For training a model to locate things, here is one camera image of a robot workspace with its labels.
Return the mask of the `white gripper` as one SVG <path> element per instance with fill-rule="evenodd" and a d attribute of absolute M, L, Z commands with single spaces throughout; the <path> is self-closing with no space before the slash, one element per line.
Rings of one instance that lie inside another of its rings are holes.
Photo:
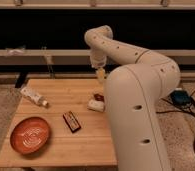
<path fill-rule="evenodd" d="M 91 66 L 95 69 L 98 69 L 96 71 L 97 79 L 100 83 L 103 83 L 105 81 L 105 69 L 102 68 L 106 65 L 107 56 L 99 50 L 92 50 L 90 52 L 90 62 Z"/>

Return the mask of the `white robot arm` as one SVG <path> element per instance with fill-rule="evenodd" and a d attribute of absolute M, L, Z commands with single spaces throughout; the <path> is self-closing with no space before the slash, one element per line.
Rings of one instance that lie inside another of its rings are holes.
<path fill-rule="evenodd" d="M 178 86 L 178 64 L 156 51 L 114 40 L 107 25 L 88 30 L 84 40 L 93 68 L 104 67 L 107 59 L 119 64 L 104 84 L 118 171 L 172 171 L 155 104 Z"/>

